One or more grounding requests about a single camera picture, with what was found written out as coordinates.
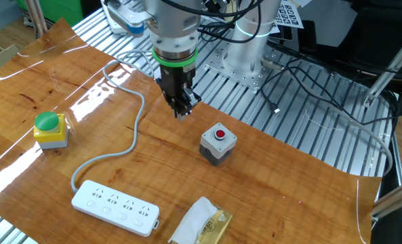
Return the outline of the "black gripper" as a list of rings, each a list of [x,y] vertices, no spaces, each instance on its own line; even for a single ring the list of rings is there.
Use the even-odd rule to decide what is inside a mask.
[[[161,64],[160,72],[161,78],[156,79],[156,82],[162,90],[163,97],[173,110],[175,118],[183,121],[201,101],[201,97],[192,91],[193,78],[196,73],[195,64],[181,67],[169,67]],[[181,99],[183,99],[184,108],[179,113],[177,100]]]

